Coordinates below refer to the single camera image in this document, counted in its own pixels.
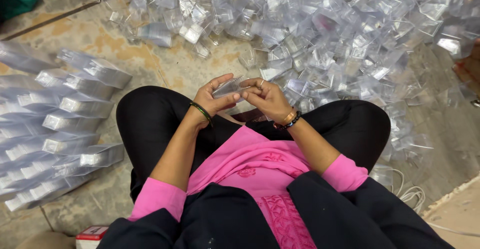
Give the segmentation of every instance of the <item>white cable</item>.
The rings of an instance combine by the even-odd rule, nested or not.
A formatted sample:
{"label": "white cable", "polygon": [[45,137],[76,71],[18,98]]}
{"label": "white cable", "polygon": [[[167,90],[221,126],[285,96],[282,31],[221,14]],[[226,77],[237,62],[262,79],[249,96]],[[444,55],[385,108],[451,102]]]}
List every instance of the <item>white cable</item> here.
{"label": "white cable", "polygon": [[447,230],[447,231],[450,231],[450,232],[453,232],[453,233],[456,233],[456,234],[460,234],[460,235],[480,237],[480,234],[477,234],[477,233],[457,231],[457,230],[453,230],[453,229],[450,229],[450,228],[446,228],[446,227],[443,227],[443,226],[440,226],[440,225],[437,225],[437,224],[434,224],[434,223],[431,223],[431,222],[427,222],[427,224],[429,224],[429,225],[431,225],[431,226],[433,226],[433,227],[440,228],[440,229],[443,229],[443,230]]}
{"label": "white cable", "polygon": [[[399,196],[400,192],[402,191],[403,189],[403,184],[405,182],[405,175],[400,171],[400,170],[397,170],[397,169],[392,169],[393,171],[399,173],[401,176],[402,176],[402,182],[400,183],[400,189],[398,190],[398,192],[395,194],[397,197]],[[422,188],[418,187],[418,186],[413,186],[411,187],[410,189],[408,189],[407,191],[405,191],[405,193],[403,193],[402,196],[399,197],[399,199],[403,202],[408,202],[410,200],[412,200],[413,198],[417,197],[418,200],[417,200],[417,203],[413,206],[413,210],[416,212],[416,213],[419,213],[420,210],[421,210],[421,206],[423,205],[423,203],[425,202],[425,192],[423,191]]]}
{"label": "white cable", "polygon": [[[400,189],[398,190],[398,192],[395,194],[397,197],[399,196],[400,194],[400,191],[402,190],[403,188],[403,183],[404,183],[404,179],[405,179],[405,176],[404,174],[397,170],[397,169],[393,169],[393,171],[395,172],[398,172],[401,176],[402,176],[402,182],[401,182],[401,185],[400,185]],[[411,190],[414,190],[414,189],[417,189],[418,191],[417,192],[411,192]],[[407,202],[407,201],[410,201],[412,200],[414,197],[418,197],[418,200],[417,200],[417,203],[415,204],[415,206],[412,208],[416,213],[420,213],[420,209],[421,209],[421,206],[423,205],[423,203],[425,202],[425,192],[423,191],[422,188],[418,187],[418,186],[413,186],[411,187],[410,189],[408,189],[407,191],[405,191],[405,193],[403,193],[403,195],[401,197],[399,197],[399,199],[403,202]],[[436,227],[436,228],[440,228],[440,229],[443,229],[443,230],[447,230],[447,231],[450,231],[452,233],[456,233],[456,234],[461,234],[461,235],[467,235],[467,236],[474,236],[474,237],[480,237],[480,234],[477,234],[477,233],[470,233],[470,232],[463,232],[463,231],[457,231],[457,230],[453,230],[453,229],[450,229],[450,228],[447,228],[447,227],[444,227],[444,226],[440,226],[440,225],[437,225],[437,224],[434,224],[434,223],[431,223],[431,222],[427,222],[427,224],[433,226],[433,227]]]}

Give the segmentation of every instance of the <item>dusty floor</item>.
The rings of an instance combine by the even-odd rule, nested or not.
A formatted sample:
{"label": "dusty floor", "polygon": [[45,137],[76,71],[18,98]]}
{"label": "dusty floor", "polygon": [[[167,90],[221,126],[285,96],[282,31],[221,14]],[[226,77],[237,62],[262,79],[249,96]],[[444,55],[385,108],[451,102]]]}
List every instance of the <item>dusty floor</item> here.
{"label": "dusty floor", "polygon": [[[228,72],[247,73],[237,61],[238,55],[251,47],[247,42],[224,38],[220,46],[209,45],[211,54],[206,60],[193,58],[189,53],[191,45],[183,43],[179,36],[171,49],[129,44],[117,26],[108,21],[109,15],[104,4],[91,1],[42,0],[34,11],[7,21],[0,29],[0,39],[27,43],[52,54],[61,47],[81,50],[124,68],[134,78],[125,90],[114,94],[115,103],[127,92],[145,85],[168,87],[193,98],[197,89],[213,77]],[[409,66],[422,69],[424,63],[432,68],[426,79],[431,93],[437,94],[458,83],[450,70],[452,60],[440,49],[419,45],[410,54]],[[12,73],[17,72],[0,65],[0,74]],[[427,207],[479,172],[480,110],[467,103],[456,109],[419,105],[409,107],[407,117],[415,123],[418,133],[427,133],[432,138],[435,147],[432,163],[428,167],[405,161],[391,165],[405,173],[407,187],[413,180],[425,190],[424,207]],[[99,133],[105,143],[121,141],[115,108]],[[14,248],[21,240],[42,230],[75,235],[89,225],[109,224],[117,217],[128,216],[133,207],[129,197],[131,170],[126,158],[96,172],[97,178],[90,183],[35,209],[9,212],[0,203],[0,248]]]}
{"label": "dusty floor", "polygon": [[[480,234],[479,218],[480,176],[466,189],[453,193],[447,202],[433,208],[424,219],[456,231]],[[435,227],[433,229],[456,249],[480,247],[480,237],[455,234]]]}

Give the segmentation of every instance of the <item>pile of plastic containers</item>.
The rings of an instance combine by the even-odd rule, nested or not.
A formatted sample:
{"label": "pile of plastic containers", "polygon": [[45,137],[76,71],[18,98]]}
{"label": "pile of plastic containers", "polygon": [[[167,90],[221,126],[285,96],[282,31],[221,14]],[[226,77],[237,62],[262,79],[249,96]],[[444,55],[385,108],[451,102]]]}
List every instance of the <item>pile of plastic containers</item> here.
{"label": "pile of plastic containers", "polygon": [[0,48],[8,53],[0,61],[9,66],[45,68],[12,66],[38,74],[0,76],[0,200],[10,210],[51,201],[87,182],[91,172],[123,160],[123,144],[97,145],[96,130],[110,116],[108,99],[130,74],[68,49],[58,56],[77,72],[47,66],[41,57],[50,55],[26,45],[1,42]]}
{"label": "pile of plastic containers", "polygon": [[[278,84],[303,112],[342,99],[384,108],[392,123],[382,155],[387,161],[426,165],[422,158],[430,154],[428,139],[405,118],[407,105],[438,111],[475,98],[461,87],[432,88],[426,81],[442,76],[431,73],[429,64],[412,68],[407,63],[408,54],[424,43],[446,49],[454,59],[470,55],[480,36],[480,0],[102,1],[111,10],[107,17],[129,40],[170,47],[179,34],[201,58],[210,53],[206,40],[219,45],[219,37],[227,34],[253,41],[251,50],[238,57],[246,75]],[[214,96],[238,92],[236,84],[226,83]]]}

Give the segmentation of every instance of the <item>embroidered pink fabric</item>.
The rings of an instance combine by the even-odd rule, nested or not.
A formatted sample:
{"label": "embroidered pink fabric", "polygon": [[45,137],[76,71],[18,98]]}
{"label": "embroidered pink fabric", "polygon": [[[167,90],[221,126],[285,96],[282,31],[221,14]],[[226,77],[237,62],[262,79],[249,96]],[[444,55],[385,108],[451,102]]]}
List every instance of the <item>embroidered pink fabric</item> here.
{"label": "embroidered pink fabric", "polygon": [[[210,182],[247,191],[257,202],[280,248],[316,248],[286,187],[309,171],[294,141],[270,141],[243,126],[192,174],[187,193],[173,185],[147,179],[132,215],[135,221],[166,208],[180,221],[187,195],[202,191]],[[365,168],[340,155],[323,173],[339,192],[356,190],[368,177]]]}

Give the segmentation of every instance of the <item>pink sleeve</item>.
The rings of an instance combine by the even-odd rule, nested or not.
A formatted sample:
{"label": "pink sleeve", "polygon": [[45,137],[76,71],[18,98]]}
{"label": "pink sleeve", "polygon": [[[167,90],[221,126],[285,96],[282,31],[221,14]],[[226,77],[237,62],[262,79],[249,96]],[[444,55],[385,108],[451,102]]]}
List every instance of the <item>pink sleeve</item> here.
{"label": "pink sleeve", "polygon": [[327,168],[322,178],[338,192],[356,190],[368,178],[368,171],[358,167],[353,160],[343,154]]}
{"label": "pink sleeve", "polygon": [[148,178],[135,202],[129,221],[137,221],[143,216],[165,208],[177,221],[180,221],[187,193],[171,184]]}

